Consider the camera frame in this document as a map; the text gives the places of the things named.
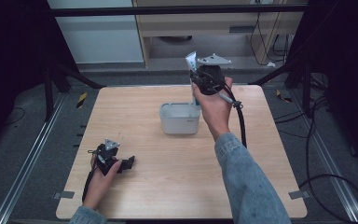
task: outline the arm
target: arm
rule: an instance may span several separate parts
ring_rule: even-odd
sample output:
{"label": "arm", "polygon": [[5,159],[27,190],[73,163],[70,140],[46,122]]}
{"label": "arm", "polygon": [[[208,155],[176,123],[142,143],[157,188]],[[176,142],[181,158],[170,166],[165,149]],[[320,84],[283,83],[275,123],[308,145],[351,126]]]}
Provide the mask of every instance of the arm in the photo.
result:
{"label": "arm", "polygon": [[120,167],[121,161],[117,161],[110,168],[106,175],[103,175],[100,169],[94,171],[91,181],[89,182],[89,189],[87,191],[86,198],[82,206],[79,206],[72,216],[70,224],[84,223],[84,224],[97,224],[106,223],[106,218],[96,212],[98,205],[103,200],[105,194],[112,184],[113,178],[115,177],[118,168]]}
{"label": "arm", "polygon": [[[226,77],[226,83],[231,88],[232,79]],[[290,223],[275,189],[248,149],[230,132],[231,105],[218,94],[206,96],[197,85],[193,88],[215,141],[234,223]]]}

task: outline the floor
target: floor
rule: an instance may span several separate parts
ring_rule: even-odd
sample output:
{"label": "floor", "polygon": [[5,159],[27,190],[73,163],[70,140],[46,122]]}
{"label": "floor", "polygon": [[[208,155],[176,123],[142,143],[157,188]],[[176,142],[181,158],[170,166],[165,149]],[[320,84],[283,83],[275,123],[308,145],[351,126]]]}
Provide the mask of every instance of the floor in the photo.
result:
{"label": "floor", "polygon": [[[279,54],[282,46],[284,41],[279,39],[275,53]],[[83,75],[108,86],[188,84],[185,56],[194,50],[197,51],[198,57],[216,53],[231,60],[233,64],[222,68],[225,75],[233,77],[236,83],[256,81],[276,68],[257,63],[244,35],[193,36],[191,41],[164,37],[153,40],[151,60],[146,68],[126,68],[104,73],[85,72]],[[273,51],[270,56],[281,58],[274,55]],[[282,84],[284,78],[285,74],[263,86],[271,112],[277,121],[291,118],[292,116],[287,115],[298,113],[301,108],[298,100],[301,87],[287,91]],[[0,133],[0,208],[6,208],[9,223],[61,223],[55,217],[58,200],[54,199],[54,195],[63,190],[98,94],[98,90],[91,89],[75,79],[69,80],[73,86],[69,93],[57,93],[55,90],[55,102],[62,104],[56,105],[60,108],[60,113],[50,127],[46,127],[44,122],[43,86],[36,86],[18,96],[16,108]],[[276,90],[287,94],[292,103],[278,97]],[[88,94],[87,100],[81,108],[76,108],[83,92]],[[322,92],[312,91],[311,96],[316,100],[322,95]],[[299,117],[290,122],[277,122],[298,184],[307,179],[305,171],[309,168],[311,175],[338,173],[350,178],[358,186],[358,158],[351,155],[345,135],[328,107],[321,107],[315,113],[315,120],[317,131],[310,140],[308,153],[305,150],[306,136],[311,120]],[[44,129],[49,130],[47,138],[38,138]],[[40,145],[40,150],[33,150],[35,143]],[[309,155],[310,167],[306,166],[306,155]],[[35,160],[30,160],[30,156],[35,157]],[[24,164],[31,169],[24,170]],[[25,177],[26,181],[20,181],[19,176]],[[9,194],[13,192],[15,182],[21,183],[16,188],[18,192]],[[316,180],[312,184],[323,204],[327,204],[340,217],[348,219],[348,211],[358,209],[358,194],[354,189],[345,190],[342,187],[345,185],[333,179]],[[2,207],[7,204],[4,199],[11,199],[13,204]],[[294,223],[341,222],[325,212],[314,201],[314,197],[305,199],[305,202],[309,214],[303,219],[293,220]]]}

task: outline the hand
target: hand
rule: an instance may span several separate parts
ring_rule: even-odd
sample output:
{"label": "hand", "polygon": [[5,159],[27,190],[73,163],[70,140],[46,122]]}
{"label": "hand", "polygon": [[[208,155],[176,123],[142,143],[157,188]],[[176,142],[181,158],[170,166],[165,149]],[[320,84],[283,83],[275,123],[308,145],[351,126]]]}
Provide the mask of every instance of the hand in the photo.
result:
{"label": "hand", "polygon": [[[91,167],[94,164],[95,156],[91,159]],[[84,199],[83,206],[96,210],[98,205],[103,200],[105,194],[112,184],[118,168],[120,168],[121,161],[115,162],[106,175],[100,169],[94,171],[91,181],[89,182],[89,189],[86,198]]]}
{"label": "hand", "polygon": [[[231,89],[232,78],[226,77],[225,82]],[[222,134],[229,133],[228,119],[232,105],[223,100],[218,94],[204,95],[200,92],[200,88],[193,84],[194,96],[200,102],[202,109],[202,116],[208,124],[209,131],[211,132],[214,141]]]}

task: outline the black fabric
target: black fabric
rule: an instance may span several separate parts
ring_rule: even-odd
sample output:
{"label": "black fabric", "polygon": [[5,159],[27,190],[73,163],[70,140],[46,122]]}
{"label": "black fabric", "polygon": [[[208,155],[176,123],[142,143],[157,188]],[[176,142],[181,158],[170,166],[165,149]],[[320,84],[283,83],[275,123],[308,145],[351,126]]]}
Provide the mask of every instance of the black fabric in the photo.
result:
{"label": "black fabric", "polygon": [[328,76],[334,112],[358,152],[358,1],[310,4],[324,2],[329,3],[325,9],[304,14],[290,56],[306,55],[311,72]]}
{"label": "black fabric", "polygon": [[47,61],[43,53],[78,72],[55,19],[25,16],[28,24],[24,24],[19,17],[24,8],[49,6],[46,0],[0,0],[0,130],[16,96],[44,82]]}

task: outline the wooden panel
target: wooden panel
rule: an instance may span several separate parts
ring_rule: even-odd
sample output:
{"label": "wooden panel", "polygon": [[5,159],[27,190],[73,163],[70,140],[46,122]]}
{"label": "wooden panel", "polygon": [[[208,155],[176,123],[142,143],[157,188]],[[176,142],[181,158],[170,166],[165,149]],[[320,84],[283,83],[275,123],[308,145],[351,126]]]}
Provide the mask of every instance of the wooden panel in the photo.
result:
{"label": "wooden panel", "polygon": [[[307,214],[280,136],[262,89],[234,86],[244,104],[248,147],[281,197],[290,217]],[[73,199],[61,199],[57,217],[70,218],[81,205],[90,170],[88,150],[108,137],[121,143],[120,159],[135,155],[131,170],[117,175],[100,212],[115,219],[134,218],[231,218],[221,168],[213,139],[203,118],[192,135],[167,135],[161,129],[159,108],[166,102],[190,102],[190,86],[119,87],[100,91],[89,118],[65,190]],[[240,136],[236,111],[230,129]]]}

